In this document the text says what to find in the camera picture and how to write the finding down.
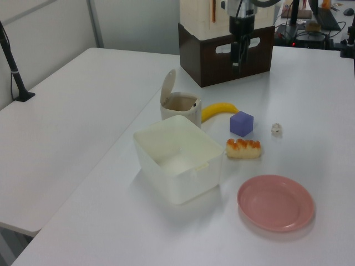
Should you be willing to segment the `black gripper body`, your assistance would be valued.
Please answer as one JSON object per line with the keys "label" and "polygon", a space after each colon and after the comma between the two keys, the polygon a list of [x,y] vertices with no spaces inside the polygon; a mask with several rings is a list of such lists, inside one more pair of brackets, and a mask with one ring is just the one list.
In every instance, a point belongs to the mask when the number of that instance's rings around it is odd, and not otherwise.
{"label": "black gripper body", "polygon": [[255,16],[232,17],[229,16],[229,32],[240,42],[244,36],[251,34],[254,30]]}

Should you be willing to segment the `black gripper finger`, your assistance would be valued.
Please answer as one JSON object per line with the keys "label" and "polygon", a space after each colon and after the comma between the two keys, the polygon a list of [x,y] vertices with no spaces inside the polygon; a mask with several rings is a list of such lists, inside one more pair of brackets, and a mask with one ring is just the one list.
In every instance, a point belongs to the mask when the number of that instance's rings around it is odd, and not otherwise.
{"label": "black gripper finger", "polygon": [[242,66],[247,62],[248,49],[249,49],[249,41],[245,40],[241,44],[241,50],[240,50],[240,71]]}
{"label": "black gripper finger", "polygon": [[231,43],[230,59],[232,65],[235,67],[239,66],[240,61],[240,45],[238,42]]}

